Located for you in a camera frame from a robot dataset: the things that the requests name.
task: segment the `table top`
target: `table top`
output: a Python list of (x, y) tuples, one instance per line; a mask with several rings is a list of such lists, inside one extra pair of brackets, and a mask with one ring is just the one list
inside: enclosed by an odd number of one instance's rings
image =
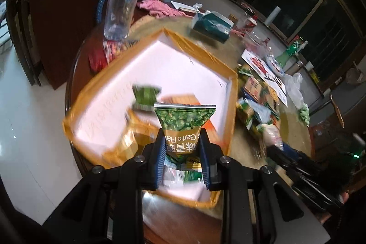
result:
[[(143, 12), (135, 12), (135, 20)], [(166, 27), (173, 30), (218, 57), (229, 67), (236, 69), (241, 59), (243, 46), (236, 36), (231, 36), (224, 44), (191, 30), (191, 18), (166, 17), (150, 19), (130, 33), (130, 39), (141, 39)], [(92, 79), (88, 54), (92, 49), (102, 47), (103, 27), (98, 25), (85, 39), (71, 70), (65, 96), (66, 112), (75, 102), (81, 89)], [(291, 99), (287, 97), (288, 107), (280, 105), (281, 137), (294, 149), (311, 154), (311, 142), (306, 125), (298, 120), (298, 112)], [(71, 145), (75, 161), (82, 175), (92, 167)], [(230, 156), (246, 167), (259, 169), (266, 162), (254, 154), (257, 141), (248, 133), (240, 121), (236, 121)], [(279, 173), (286, 181), (284, 173)], [(145, 238), (153, 243), (219, 243), (222, 217), (222, 198), (213, 209), (197, 210), (174, 204), (156, 195), (143, 197), (143, 219)]]

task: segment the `green bottle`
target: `green bottle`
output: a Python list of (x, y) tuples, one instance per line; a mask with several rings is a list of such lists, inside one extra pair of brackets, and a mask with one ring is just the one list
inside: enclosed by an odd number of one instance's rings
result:
[(308, 44), (308, 41), (305, 41), (302, 38), (298, 38), (295, 40), (291, 46), (289, 46), (286, 51), (284, 51), (281, 55), (277, 56), (275, 59), (278, 64), (283, 68), (287, 61), (293, 56), (295, 53), (298, 53), (301, 49)]

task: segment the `white tile floor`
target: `white tile floor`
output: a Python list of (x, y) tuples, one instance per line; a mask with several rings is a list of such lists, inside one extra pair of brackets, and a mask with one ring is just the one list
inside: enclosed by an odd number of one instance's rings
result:
[(61, 121), (66, 84), (31, 86), (12, 47), (0, 55), (0, 175), (14, 206), (43, 223), (81, 179)]

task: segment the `pink towel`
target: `pink towel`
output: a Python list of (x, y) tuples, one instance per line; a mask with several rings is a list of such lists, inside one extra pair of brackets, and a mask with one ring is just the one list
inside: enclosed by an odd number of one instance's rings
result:
[(169, 7), (160, 0), (143, 0), (137, 3), (137, 7), (150, 12), (151, 16), (163, 18), (165, 16), (186, 16), (183, 12)]

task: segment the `window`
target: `window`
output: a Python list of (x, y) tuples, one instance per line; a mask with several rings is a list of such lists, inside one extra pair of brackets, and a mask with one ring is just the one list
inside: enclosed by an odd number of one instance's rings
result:
[(280, 13), (271, 25), (286, 42), (296, 35), (309, 41), (302, 54), (312, 62), (320, 78), (320, 87), (326, 90), (347, 70), (344, 64), (355, 49), (360, 49), (366, 35), (366, 8), (361, 0), (234, 0), (253, 7), (259, 19), (265, 19), (279, 6)]

